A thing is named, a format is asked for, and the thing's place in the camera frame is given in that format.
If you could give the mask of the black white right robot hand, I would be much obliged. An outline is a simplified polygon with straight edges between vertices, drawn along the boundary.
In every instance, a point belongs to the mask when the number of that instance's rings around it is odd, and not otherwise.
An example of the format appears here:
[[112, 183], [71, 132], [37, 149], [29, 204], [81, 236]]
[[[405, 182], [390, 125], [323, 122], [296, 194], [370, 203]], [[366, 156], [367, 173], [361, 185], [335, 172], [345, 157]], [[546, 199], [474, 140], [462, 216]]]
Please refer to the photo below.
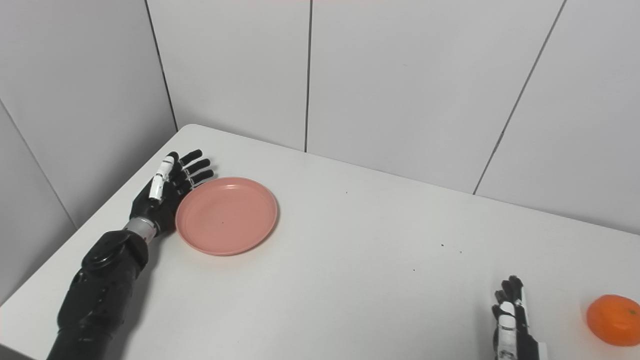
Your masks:
[[494, 292], [497, 301], [491, 308], [496, 326], [493, 350], [496, 360], [548, 360], [544, 342], [538, 342], [530, 331], [530, 317], [522, 280], [511, 275]]

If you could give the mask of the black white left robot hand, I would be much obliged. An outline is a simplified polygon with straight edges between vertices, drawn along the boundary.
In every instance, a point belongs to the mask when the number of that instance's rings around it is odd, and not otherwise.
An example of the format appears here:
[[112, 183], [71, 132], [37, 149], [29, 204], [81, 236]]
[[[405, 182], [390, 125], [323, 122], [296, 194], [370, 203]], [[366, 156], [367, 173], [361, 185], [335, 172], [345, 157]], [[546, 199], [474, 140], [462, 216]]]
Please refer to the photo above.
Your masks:
[[159, 236], [175, 230], [179, 205], [199, 185], [212, 180], [211, 160], [195, 149], [184, 156], [166, 155], [145, 187], [132, 201], [129, 218], [144, 219]]

